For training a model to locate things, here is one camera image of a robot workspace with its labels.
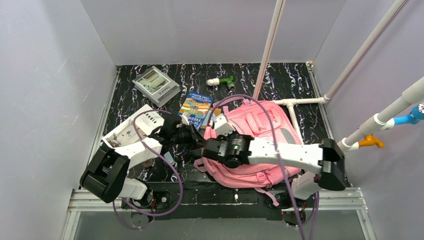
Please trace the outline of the pink student backpack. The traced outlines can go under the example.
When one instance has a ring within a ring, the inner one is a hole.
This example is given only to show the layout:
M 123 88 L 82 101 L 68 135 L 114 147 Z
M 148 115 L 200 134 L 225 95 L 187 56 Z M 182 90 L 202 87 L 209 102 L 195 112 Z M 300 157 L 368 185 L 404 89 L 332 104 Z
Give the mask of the pink student backpack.
M 274 139 L 279 144 L 301 144 L 297 132 L 283 109 L 272 101 L 261 101 L 260 104 L 256 104 L 245 99 L 242 105 L 234 110 L 229 111 L 226 106 L 222 110 L 220 116 L 226 118 L 239 134 L 254 137 L 250 143 L 250 151 L 254 157 L 275 156 Z M 202 157 L 194 162 L 194 166 L 201 172 L 209 173 L 224 187 L 253 188 L 267 195 L 273 207 L 279 207 L 280 203 L 264 189 L 270 189 L 281 183 L 284 175 L 292 177 L 300 172 L 299 168 L 291 166 L 282 170 L 278 161 L 272 164 L 243 164 L 236 168 L 229 168 L 218 161 Z

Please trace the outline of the blue treehouse story book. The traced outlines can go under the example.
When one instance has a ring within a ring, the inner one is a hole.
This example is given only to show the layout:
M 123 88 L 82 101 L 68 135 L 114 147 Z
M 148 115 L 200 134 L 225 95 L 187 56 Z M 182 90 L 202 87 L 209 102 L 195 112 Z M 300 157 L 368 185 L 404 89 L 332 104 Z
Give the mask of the blue treehouse story book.
M 201 93 L 191 91 L 180 108 L 178 115 L 188 113 L 188 121 L 199 130 L 215 100 Z

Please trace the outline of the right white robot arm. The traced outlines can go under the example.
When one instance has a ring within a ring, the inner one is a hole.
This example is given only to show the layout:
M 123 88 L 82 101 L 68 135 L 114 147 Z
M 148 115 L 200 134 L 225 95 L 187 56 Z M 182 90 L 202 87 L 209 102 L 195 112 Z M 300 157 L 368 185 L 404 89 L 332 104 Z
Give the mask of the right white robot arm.
M 345 155 L 330 138 L 315 144 L 291 144 L 233 133 L 207 139 L 201 155 L 229 168 L 272 164 L 304 170 L 291 184 L 296 199 L 306 200 L 321 189 L 343 191 L 346 188 Z

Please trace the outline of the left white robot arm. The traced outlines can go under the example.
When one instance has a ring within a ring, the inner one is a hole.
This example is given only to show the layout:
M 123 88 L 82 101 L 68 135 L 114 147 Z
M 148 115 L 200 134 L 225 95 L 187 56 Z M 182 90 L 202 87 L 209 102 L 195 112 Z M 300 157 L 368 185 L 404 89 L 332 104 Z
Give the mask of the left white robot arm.
M 153 200 L 152 189 L 141 180 L 129 178 L 128 170 L 175 145 L 197 150 L 204 141 L 185 116 L 161 117 L 151 112 L 132 116 L 101 140 L 79 184 L 105 203 L 125 198 L 146 205 Z

